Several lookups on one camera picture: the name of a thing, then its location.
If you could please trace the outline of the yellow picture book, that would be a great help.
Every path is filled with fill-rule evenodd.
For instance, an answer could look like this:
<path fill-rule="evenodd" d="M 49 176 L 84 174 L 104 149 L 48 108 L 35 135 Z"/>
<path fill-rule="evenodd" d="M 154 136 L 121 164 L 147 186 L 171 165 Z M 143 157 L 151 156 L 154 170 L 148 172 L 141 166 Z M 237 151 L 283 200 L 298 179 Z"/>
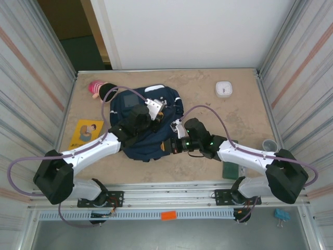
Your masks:
<path fill-rule="evenodd" d="M 103 125 L 104 121 L 102 120 L 80 119 L 74 130 L 68 150 L 78 148 L 97 139 Z"/>

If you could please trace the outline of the white door frame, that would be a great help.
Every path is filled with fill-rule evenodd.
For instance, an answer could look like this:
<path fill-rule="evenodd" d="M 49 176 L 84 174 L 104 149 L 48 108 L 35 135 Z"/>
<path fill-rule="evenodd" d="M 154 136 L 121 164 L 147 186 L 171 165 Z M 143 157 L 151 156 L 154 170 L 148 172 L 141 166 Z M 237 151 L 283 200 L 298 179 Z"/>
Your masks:
<path fill-rule="evenodd" d="M 122 64 L 113 36 L 111 22 L 107 13 L 105 0 L 91 0 L 92 8 L 106 47 L 113 70 L 122 70 Z"/>

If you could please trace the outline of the small grey cup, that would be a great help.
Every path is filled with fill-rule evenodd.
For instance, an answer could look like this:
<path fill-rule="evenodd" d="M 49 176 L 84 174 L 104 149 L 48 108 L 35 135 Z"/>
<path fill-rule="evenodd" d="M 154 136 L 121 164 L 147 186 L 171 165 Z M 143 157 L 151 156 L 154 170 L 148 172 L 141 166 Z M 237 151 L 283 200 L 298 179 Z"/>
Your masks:
<path fill-rule="evenodd" d="M 276 152 L 278 151 L 278 145 L 274 140 L 266 139 L 262 143 L 262 147 L 264 151 L 267 152 Z"/>

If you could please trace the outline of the aluminium rail frame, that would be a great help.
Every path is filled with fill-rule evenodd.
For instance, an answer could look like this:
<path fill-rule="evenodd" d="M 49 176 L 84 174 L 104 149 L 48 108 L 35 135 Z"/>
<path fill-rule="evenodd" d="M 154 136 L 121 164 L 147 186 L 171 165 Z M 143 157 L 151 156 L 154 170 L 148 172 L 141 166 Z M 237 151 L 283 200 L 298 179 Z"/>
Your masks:
<path fill-rule="evenodd" d="M 123 191 L 123 209 L 156 209 L 156 208 L 208 208 L 215 207 L 213 191 L 229 189 L 230 181 L 185 181 L 135 184 L 109 184 L 110 191 Z M 285 204 L 273 196 L 261 196 L 261 207 L 309 206 L 310 201 L 305 190 L 292 205 Z M 62 203 L 65 209 L 76 208 L 77 199 L 69 199 Z M 29 209 L 55 210 L 44 197 L 33 197 L 28 204 Z"/>

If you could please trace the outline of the white square clock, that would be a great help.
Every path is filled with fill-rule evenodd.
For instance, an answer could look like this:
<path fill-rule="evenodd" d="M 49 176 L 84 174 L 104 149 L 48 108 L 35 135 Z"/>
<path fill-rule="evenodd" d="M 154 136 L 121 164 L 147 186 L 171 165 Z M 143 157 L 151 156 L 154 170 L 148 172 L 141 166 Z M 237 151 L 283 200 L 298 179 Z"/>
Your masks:
<path fill-rule="evenodd" d="M 232 95 L 233 88 L 229 81 L 219 81 L 215 85 L 215 93 L 219 98 L 228 98 Z"/>

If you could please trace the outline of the navy blue backpack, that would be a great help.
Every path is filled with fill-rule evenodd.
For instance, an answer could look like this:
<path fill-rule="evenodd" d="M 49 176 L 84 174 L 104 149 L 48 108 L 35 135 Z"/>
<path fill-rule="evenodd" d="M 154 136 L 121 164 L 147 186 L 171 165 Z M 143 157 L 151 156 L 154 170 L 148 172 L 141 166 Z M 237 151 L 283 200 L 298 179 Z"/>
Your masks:
<path fill-rule="evenodd" d="M 133 147 L 124 149 L 125 155 L 132 160 L 149 162 L 151 159 L 158 160 L 167 156 L 162 151 L 161 143 L 176 136 L 170 124 L 183 116 L 184 106 L 179 93 L 163 84 L 151 85 L 135 89 L 144 98 L 157 99 L 165 103 L 163 120 L 159 123 L 157 133 L 148 135 L 143 141 L 136 143 Z M 110 110 L 120 111 L 119 118 L 126 117 L 135 106 L 144 104 L 144 100 L 129 90 L 118 93 L 110 102 Z"/>

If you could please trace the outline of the plush doll with black hair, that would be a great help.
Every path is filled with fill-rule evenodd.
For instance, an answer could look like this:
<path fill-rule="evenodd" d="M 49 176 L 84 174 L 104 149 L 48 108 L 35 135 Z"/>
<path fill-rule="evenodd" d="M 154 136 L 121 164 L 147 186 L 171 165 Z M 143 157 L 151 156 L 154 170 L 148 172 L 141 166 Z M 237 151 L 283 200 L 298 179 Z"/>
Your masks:
<path fill-rule="evenodd" d="M 92 93 L 93 99 L 99 99 L 102 103 L 107 93 L 115 87 L 112 83 L 96 80 L 88 85 L 88 90 Z"/>

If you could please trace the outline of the green translucent pencil case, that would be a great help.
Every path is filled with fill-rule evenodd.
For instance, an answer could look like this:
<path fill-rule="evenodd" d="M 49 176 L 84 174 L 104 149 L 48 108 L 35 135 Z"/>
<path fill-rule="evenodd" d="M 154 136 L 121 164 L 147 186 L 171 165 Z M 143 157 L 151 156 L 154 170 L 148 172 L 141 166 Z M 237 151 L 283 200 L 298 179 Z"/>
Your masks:
<path fill-rule="evenodd" d="M 232 162 L 223 162 L 222 178 L 237 180 L 239 177 L 239 165 Z"/>

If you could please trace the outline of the blue binder clip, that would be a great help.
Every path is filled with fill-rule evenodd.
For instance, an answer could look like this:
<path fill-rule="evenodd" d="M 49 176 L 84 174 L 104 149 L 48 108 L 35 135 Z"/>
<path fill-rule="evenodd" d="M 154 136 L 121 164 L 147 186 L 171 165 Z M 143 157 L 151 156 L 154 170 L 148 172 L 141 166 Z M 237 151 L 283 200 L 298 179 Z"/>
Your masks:
<path fill-rule="evenodd" d="M 277 225 L 278 228 L 282 228 L 283 222 L 290 220 L 290 214 L 278 208 L 275 209 L 274 217 L 278 219 L 278 225 Z"/>

